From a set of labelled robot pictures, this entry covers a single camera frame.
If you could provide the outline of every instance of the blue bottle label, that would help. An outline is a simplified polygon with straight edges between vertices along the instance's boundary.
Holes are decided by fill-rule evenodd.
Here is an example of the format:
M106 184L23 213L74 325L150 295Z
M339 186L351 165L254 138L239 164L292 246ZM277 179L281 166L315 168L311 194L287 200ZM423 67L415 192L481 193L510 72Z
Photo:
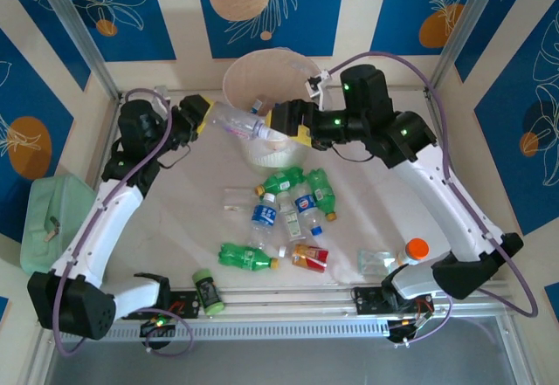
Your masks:
M295 205L297 206L297 210L299 211L299 213L303 213L305 210L316 207L313 195L301 196L300 198L295 200Z
M276 210L264 204L257 204L254 207L252 220L256 222L265 223L266 225L273 226L273 221L276 219Z

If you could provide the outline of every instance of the orange bottle cap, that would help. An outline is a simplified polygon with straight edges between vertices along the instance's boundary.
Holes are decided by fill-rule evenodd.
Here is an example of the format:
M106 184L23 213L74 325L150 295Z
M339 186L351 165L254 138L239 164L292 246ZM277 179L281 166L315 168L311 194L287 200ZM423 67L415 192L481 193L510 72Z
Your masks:
M423 260L429 254L429 245L421 238L413 238L406 246L406 253L414 260Z

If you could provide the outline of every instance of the white table surface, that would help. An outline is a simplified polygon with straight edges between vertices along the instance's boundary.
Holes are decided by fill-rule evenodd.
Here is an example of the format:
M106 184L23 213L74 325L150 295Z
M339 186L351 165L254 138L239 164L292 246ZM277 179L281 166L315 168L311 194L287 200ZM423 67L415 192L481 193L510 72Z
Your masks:
M221 92L206 93L219 99ZM392 90L396 110L419 113L431 125L421 91ZM335 102L343 104L334 90ZM367 157L363 146L340 146L346 156ZM169 153L171 163L183 151ZM243 244L250 229L250 212L225 211L224 188L253 188L264 181L243 161L236 139L207 127L192 143L192 152L171 170L163 170L144 203L121 235L107 267L107 280L118 281L136 272L153 272L170 278L171 286L192 287L192 274L209 268L219 286L320 286L353 284L380 279L358 272L357 252L399 251L413 237L425 239L429 258L448 250L448 243L427 209L409 187L382 161L345 162L334 151L309 150L303 168L323 167L336 194L338 219L323 224L320 244L330 250L326 273L311 272L280 260L277 271L247 272L217 262L220 244ZM276 226L274 246L282 242Z

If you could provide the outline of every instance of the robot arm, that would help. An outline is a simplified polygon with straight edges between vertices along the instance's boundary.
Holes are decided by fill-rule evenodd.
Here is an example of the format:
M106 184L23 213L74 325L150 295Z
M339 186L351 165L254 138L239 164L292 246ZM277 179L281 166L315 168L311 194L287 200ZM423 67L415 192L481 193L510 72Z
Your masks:
M324 80L328 76L321 74L308 81L311 97L320 95ZM442 150L434 133L417 114L394 111L382 72L373 65L357 65L342 72L341 80L345 110L322 111L314 103L288 101L273 109L271 128L295 136L302 124L309 143L319 150L362 142L411 186L438 222L451 251L435 263L402 266L383 281L382 295L395 312L419 295L440 290L464 299L504 263L491 241L496 240L512 257L522 247L520 237L503 234L491 223L452 172L445 179ZM481 231L465 203L484 221L488 233Z
M210 106L196 95L186 97L178 107L172 107L172 126L163 148L107 202L108 196L130 169L144 161L162 140L167 124L146 100L132 100L122 106L118 121L121 138L112 147L101 177L103 183L91 211L51 271L33 273L27 285L42 327L52 328L54 300L61 281L65 284L59 328L65 333L98 340L105 336L114 320L133 311L151 306L169 307L169 281L164 277L139 273L123 284L103 285L101 290L103 275L124 227L159 173L157 159L195 141L204 128L204 116ZM92 220L94 224L75 258L76 247ZM68 262L73 265L64 277Z

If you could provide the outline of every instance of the clear plastic bottle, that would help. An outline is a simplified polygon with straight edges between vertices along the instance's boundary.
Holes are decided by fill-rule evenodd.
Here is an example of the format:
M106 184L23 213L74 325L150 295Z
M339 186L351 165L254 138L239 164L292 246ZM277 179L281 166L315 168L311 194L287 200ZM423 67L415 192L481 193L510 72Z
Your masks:
M267 141L280 141L286 138L284 134L266 126L263 117L219 101L211 107L205 121L246 140L260 138Z
M261 250L272 241L272 228L277 214L276 196L265 193L262 202L254 207L252 213L252 231L248 245Z
M282 191L276 196L279 214L282 219L288 236L288 242L293 243L305 239L303 235L299 218L297 216L297 209L293 206L291 195L287 191Z
M314 202L313 192L308 182L303 179L291 189L292 198L299 211L300 223L311 231L313 236L322 233L321 213Z

